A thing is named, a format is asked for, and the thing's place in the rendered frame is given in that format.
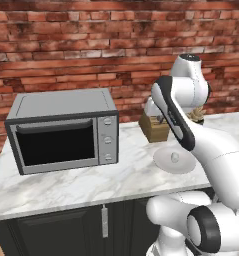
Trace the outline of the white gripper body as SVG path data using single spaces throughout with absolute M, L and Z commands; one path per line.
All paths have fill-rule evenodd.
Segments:
M 147 116 L 162 116 L 162 112 L 160 111 L 160 109 L 156 106 L 156 104 L 154 103 L 152 97 L 149 97 L 145 107 L 144 107 L 144 112 Z

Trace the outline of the brown wooden knife block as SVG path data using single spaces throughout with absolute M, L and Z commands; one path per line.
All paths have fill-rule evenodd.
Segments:
M 139 126 L 150 143 L 166 141 L 168 138 L 170 127 L 166 120 L 159 122 L 155 116 L 147 116 L 143 113 Z

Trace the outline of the tan brown lumpy object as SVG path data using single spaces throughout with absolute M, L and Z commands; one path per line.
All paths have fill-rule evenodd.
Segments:
M 204 124 L 204 115 L 205 115 L 206 111 L 203 109 L 203 107 L 197 107 L 195 109 L 193 109 L 190 113 L 187 114 L 187 117 L 200 125 Z

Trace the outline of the white round plate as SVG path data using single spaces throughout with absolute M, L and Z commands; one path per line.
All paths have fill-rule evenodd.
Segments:
M 179 161 L 173 163 L 171 154 L 176 152 L 179 154 Z M 186 174 L 194 170 L 196 166 L 195 157 L 179 147 L 161 148 L 154 153 L 153 160 L 157 167 L 171 174 Z

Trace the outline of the grey toaster oven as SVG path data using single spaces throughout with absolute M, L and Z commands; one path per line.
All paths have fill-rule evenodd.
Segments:
M 111 118 L 111 125 L 104 118 Z M 119 112 L 108 89 L 77 89 L 40 93 L 20 93 L 16 96 L 5 120 L 5 128 L 19 170 L 24 174 L 16 149 L 11 126 L 16 124 L 50 122 L 59 120 L 95 118 L 97 121 L 98 165 L 115 164 L 119 160 Z M 110 136 L 112 142 L 104 143 Z M 113 160 L 106 161 L 111 154 Z

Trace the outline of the black glass oven door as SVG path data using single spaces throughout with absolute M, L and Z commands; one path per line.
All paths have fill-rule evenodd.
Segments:
M 24 174 L 98 164 L 97 121 L 88 128 L 22 134 L 11 126 Z

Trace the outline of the dark cupboard door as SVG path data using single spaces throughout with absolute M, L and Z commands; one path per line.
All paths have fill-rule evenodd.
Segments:
M 104 256 L 101 207 L 0 221 L 5 256 Z
M 147 201 L 142 198 L 107 205 L 105 256 L 146 256 L 159 233 L 159 226 L 147 217 Z

